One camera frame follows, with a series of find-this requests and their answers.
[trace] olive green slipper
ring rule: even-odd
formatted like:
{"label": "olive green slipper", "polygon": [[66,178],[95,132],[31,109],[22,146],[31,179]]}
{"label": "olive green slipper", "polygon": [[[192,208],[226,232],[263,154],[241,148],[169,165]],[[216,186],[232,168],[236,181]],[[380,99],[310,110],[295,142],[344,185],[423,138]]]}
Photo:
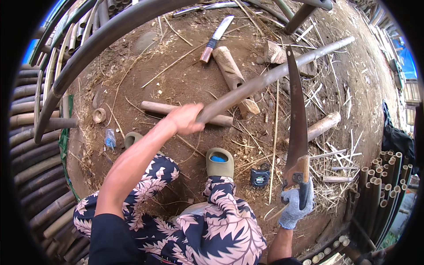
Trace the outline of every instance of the olive green slipper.
{"label": "olive green slipper", "polygon": [[211,148],[206,153],[206,170],[209,176],[234,176],[233,156],[225,149]]}
{"label": "olive green slipper", "polygon": [[[134,131],[127,133],[127,135],[125,135],[125,139],[124,139],[125,149],[130,148],[133,144],[135,144],[138,140],[140,140],[143,137],[144,137],[144,135],[141,135],[141,134],[136,133]],[[158,151],[157,153],[164,156],[164,154],[161,151]]]}

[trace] dirt ground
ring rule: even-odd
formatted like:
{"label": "dirt ground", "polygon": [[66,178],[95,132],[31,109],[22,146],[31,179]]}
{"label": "dirt ground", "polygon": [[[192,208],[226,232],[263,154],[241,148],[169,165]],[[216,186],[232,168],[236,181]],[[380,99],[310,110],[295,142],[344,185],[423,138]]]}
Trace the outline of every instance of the dirt ground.
{"label": "dirt ground", "polygon": [[[278,10],[277,6],[268,5]],[[297,10],[300,6],[300,4],[292,2],[289,2],[289,5],[294,10]],[[399,123],[397,119],[397,89],[379,45],[361,19],[359,12],[351,3],[342,0],[333,3],[333,6],[334,8],[330,13],[318,10],[312,17],[317,22],[316,26],[322,41],[324,44],[329,44],[350,35],[354,36],[356,41],[332,55],[338,88],[328,57],[317,60],[319,74],[316,77],[304,78],[303,80],[306,92],[313,87],[315,90],[322,83],[323,88],[317,95],[323,103],[324,111],[327,114],[340,111],[342,117],[336,128],[330,129],[324,136],[310,142],[310,153],[312,155],[321,154],[322,151],[319,150],[318,146],[326,148],[328,151],[328,147],[325,145],[327,141],[339,150],[350,149],[351,129],[355,141],[363,131],[355,151],[362,152],[362,155],[356,156],[355,160],[360,166],[364,166],[368,165],[369,161],[375,158],[380,151],[383,128],[381,103],[383,98],[389,105],[394,125],[396,126]],[[113,113],[124,134],[130,131],[146,134],[152,128],[152,125],[146,123],[156,123],[158,119],[146,116],[138,111],[130,105],[126,97],[135,106],[139,106],[143,100],[176,106],[192,102],[203,102],[207,105],[215,100],[212,94],[220,97],[229,91],[213,59],[206,65],[199,62],[204,46],[195,49],[146,87],[142,88],[142,86],[180,56],[206,42],[221,20],[230,14],[235,15],[235,18],[228,30],[243,25],[247,26],[223,37],[218,42],[218,46],[228,47],[242,75],[246,80],[249,80],[266,69],[265,64],[258,63],[258,57],[263,56],[263,45],[266,39],[272,37],[262,28],[266,39],[261,38],[252,22],[246,18],[246,14],[239,8],[223,8],[191,13],[176,19],[172,19],[170,14],[167,15],[172,27],[180,32],[193,46],[190,46],[172,32],[163,18],[161,19],[164,34],[162,38],[156,19],[138,27],[105,49],[74,81],[69,92],[74,94],[73,117],[77,117],[80,123],[79,128],[71,130],[70,153],[72,155],[68,155],[68,172],[80,197],[87,196],[100,188],[113,162],[125,151],[123,137],[120,132],[116,131],[117,148],[114,151],[110,149],[103,151],[105,129],[112,128],[115,130],[118,128],[113,118],[108,123],[111,113],[106,104],[110,107],[114,105]],[[267,12],[264,12],[264,15],[270,17]],[[282,37],[285,45],[295,43],[296,37],[286,36],[282,29],[276,27],[275,24],[266,23],[266,25]],[[306,29],[309,25],[310,21],[303,28]],[[155,38],[156,42],[134,63],[143,49],[150,44],[149,39],[152,38]],[[322,46],[320,37],[314,29],[305,38],[316,47]],[[303,41],[297,44],[309,46]],[[296,48],[295,50],[299,53],[308,51],[305,48]],[[133,63],[134,66],[125,75]],[[125,78],[117,92],[117,87],[124,76]],[[281,79],[280,82],[280,86],[284,86],[288,80]],[[347,119],[348,104],[343,106],[348,88],[352,95],[352,109],[349,119]],[[256,139],[260,140],[258,143],[265,155],[272,154],[276,105],[273,97],[276,95],[276,89],[269,86],[269,91],[270,93],[267,92],[267,88],[261,88],[254,95],[261,113],[253,118],[242,120],[240,111],[234,107],[231,113],[235,111],[234,118],[240,122],[234,121],[233,127],[206,126],[205,131],[201,134],[184,136],[184,139],[191,145],[198,146],[197,149],[203,154],[206,154],[207,150],[212,147],[221,147],[234,154],[236,167],[234,175],[237,176],[234,178],[237,184],[236,195],[250,204],[258,218],[262,232],[270,244],[278,229],[277,218],[266,222],[264,216],[273,207],[281,207],[278,203],[279,191],[281,190],[280,182],[277,177],[274,178],[271,205],[268,205],[269,185],[263,190],[254,189],[250,185],[249,171],[251,166],[245,166],[245,164],[262,158],[263,154],[252,138],[242,132],[245,130],[240,126],[240,124],[243,125]],[[279,103],[282,110],[279,112],[276,152],[280,153],[277,155],[280,158],[277,167],[280,171],[283,171],[286,153],[282,149],[281,140],[289,137],[290,133],[290,119],[287,118],[287,114],[290,113],[290,100],[285,92],[280,94]],[[106,121],[100,124],[95,124],[92,121],[94,107],[102,107],[106,110]],[[264,122],[266,115],[268,115],[268,123]],[[307,107],[309,126],[323,117],[325,117],[325,114],[315,105],[310,104]],[[255,148],[246,148],[245,150],[244,147],[234,142],[255,146]],[[206,200],[201,195],[207,179],[206,163],[204,157],[193,153],[193,149],[177,137],[166,142],[161,150],[180,163],[181,172],[186,175],[180,175],[169,187],[158,194],[156,200],[159,204],[153,201],[146,203],[147,212],[167,218],[179,214],[188,206],[184,202],[169,204],[171,202],[187,201],[189,198],[193,198],[195,203]],[[258,168],[262,162],[267,161],[264,159],[255,163],[254,167]],[[344,213],[342,201],[328,212],[313,211],[298,222],[294,231],[294,256],[315,245],[316,237],[322,232],[330,219],[333,220],[335,226],[341,225]],[[279,207],[272,211],[269,216],[277,212]]]}

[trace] patterned pants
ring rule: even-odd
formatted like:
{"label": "patterned pants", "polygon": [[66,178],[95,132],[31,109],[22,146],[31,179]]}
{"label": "patterned pants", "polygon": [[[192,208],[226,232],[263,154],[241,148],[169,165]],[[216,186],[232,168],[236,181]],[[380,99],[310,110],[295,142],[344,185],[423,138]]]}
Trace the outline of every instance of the patterned pants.
{"label": "patterned pants", "polygon": [[[141,181],[122,205],[137,248],[164,263],[257,264],[266,248],[265,238],[250,206],[234,196],[230,177],[210,176],[203,192],[208,197],[203,215],[184,214],[167,222],[143,212],[143,202],[178,178],[179,168],[157,154]],[[82,199],[74,212],[74,225],[90,237],[98,191]]]}

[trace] wooden handle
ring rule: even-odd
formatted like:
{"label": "wooden handle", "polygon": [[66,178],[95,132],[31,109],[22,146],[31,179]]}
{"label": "wooden handle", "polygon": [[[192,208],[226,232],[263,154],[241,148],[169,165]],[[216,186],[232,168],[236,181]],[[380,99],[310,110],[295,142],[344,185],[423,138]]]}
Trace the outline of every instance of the wooden handle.
{"label": "wooden handle", "polygon": [[[212,54],[230,90],[235,90],[239,85],[245,83],[236,62],[227,47],[218,47],[213,50]],[[238,107],[243,119],[249,118],[251,113],[260,113],[258,105],[250,99],[243,99],[240,103],[238,103]]]}
{"label": "wooden handle", "polygon": [[[172,105],[156,103],[156,102],[151,102],[151,101],[142,101],[141,104],[140,104],[140,108],[142,110],[146,110],[148,112],[168,114],[173,109],[178,108],[178,106],[172,106]],[[214,118],[212,118],[208,123],[213,124],[213,125],[222,126],[222,127],[231,127],[231,125],[233,124],[233,117],[224,116],[224,115],[217,115]]]}
{"label": "wooden handle", "polygon": [[212,51],[213,49],[211,47],[206,47],[203,50],[202,56],[200,56],[200,61],[204,64],[207,64],[211,58]]}
{"label": "wooden handle", "polygon": [[[324,132],[328,131],[330,128],[336,126],[340,121],[341,116],[339,112],[328,114],[325,118],[308,128],[308,142],[314,140]],[[287,138],[283,141],[283,146],[286,150],[288,150],[289,142],[290,138]]]}

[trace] gloved hand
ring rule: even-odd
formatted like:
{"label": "gloved hand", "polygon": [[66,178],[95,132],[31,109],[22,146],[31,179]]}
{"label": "gloved hand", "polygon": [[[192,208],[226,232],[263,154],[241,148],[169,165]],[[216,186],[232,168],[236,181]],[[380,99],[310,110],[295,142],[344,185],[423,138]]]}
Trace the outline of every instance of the gloved hand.
{"label": "gloved hand", "polygon": [[305,217],[307,214],[313,210],[313,199],[314,199],[314,186],[312,184],[312,178],[309,177],[310,182],[310,192],[306,200],[306,206],[303,210],[299,209],[299,189],[291,189],[288,191],[283,191],[281,197],[284,201],[288,201],[289,205],[281,213],[280,219],[278,220],[279,224],[284,229],[293,229],[296,226],[296,223],[299,219]]}

